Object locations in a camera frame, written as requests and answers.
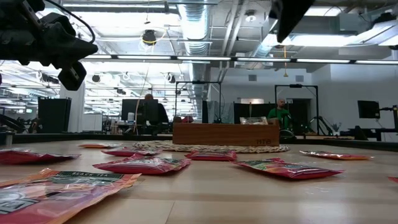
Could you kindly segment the long ceiling light strip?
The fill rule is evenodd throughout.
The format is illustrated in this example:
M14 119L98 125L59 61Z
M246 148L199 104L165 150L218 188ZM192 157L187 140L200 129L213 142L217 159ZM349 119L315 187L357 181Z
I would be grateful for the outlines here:
M398 60L355 60L324 58L258 58L258 57L211 57L211 56L176 56L176 55L90 55L87 61L134 60L143 62L188 61L188 62L261 62L261 63L327 63L350 65L398 65Z

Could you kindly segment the black ceiling spotlight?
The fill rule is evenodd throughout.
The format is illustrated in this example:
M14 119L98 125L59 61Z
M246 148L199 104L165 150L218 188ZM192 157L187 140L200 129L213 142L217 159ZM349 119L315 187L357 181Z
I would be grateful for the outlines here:
M142 35L142 42L146 45L154 45L157 42L154 30L145 30Z

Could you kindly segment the round woven straw placemat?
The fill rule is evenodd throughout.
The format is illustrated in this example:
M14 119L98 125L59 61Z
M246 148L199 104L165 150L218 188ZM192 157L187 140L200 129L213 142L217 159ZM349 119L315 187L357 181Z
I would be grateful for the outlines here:
M191 151L235 151L240 154L260 154L287 152L290 147L279 146L215 146L215 145L184 145L173 144L172 141L140 141L132 144L134 148L141 149L161 149L163 151L191 152Z

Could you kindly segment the wooden three-compartment box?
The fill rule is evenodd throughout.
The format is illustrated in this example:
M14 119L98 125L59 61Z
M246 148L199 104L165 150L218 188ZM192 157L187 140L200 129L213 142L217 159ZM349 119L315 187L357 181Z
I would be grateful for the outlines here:
M277 124L175 123L172 142L186 145L278 146Z

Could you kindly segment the black computer monitor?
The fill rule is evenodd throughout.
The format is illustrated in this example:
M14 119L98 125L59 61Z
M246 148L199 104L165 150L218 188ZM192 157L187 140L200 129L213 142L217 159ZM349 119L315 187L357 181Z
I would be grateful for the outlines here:
M140 125L147 121L150 124L157 124L159 121L159 103L157 100L123 99L121 120L135 121Z
M362 119L379 119L379 103L377 101L358 100L359 118Z

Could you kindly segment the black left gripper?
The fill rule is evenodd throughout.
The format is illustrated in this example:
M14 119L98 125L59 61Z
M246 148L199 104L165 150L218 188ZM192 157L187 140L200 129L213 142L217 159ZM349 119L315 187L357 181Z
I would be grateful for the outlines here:
M76 91L86 77L79 60L98 47L79 39L67 16L51 12L37 17L44 9L44 0L0 0L0 60L52 65L61 70L61 84Z

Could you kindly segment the red strawberry tea sachet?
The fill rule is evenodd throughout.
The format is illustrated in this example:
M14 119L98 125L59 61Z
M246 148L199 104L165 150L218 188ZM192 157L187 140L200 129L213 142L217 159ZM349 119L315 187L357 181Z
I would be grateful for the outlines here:
M51 154L38 153L27 150L7 149L0 151L0 164L2 165L21 165L21 164L45 164L60 162L70 159L77 159L80 154Z
M142 156L153 156L160 154L162 152L161 149L156 148L130 148L130 147L120 147L115 149L107 149L101 150L102 153L112 155L112 156L119 156L119 157L131 157L135 154L142 155Z
M332 170L321 167L287 163L280 158L251 161L234 161L233 164L247 167L253 170L262 171L267 174L296 180L324 178L337 174L342 174L344 172L344 170Z
M171 159L138 155L118 161L94 164L93 167L117 174L158 175L179 171L190 164L190 159Z
M235 161L235 151L192 151L185 155L186 158L195 161Z

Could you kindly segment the tall black panel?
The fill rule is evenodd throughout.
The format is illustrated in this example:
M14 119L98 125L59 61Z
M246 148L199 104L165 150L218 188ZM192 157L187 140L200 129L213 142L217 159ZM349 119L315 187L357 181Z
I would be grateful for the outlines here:
M65 133L68 131L72 100L69 98L39 98L38 119L42 133Z

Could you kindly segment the silver ventilation duct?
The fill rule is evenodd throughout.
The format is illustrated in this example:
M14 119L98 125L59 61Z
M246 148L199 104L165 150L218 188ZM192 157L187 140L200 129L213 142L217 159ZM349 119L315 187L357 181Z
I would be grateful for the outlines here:
M181 29L186 40L185 49L188 55L204 56L208 54L208 26L210 7L206 4L179 4Z

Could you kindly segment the black desk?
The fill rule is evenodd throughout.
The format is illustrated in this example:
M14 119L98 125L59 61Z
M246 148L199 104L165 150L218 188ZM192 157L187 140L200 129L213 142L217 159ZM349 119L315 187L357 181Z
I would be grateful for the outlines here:
M348 130L348 135L353 136L355 140L368 141L369 138L376 139L376 141L382 141L382 134L394 133L398 135L398 130L393 128L355 128Z

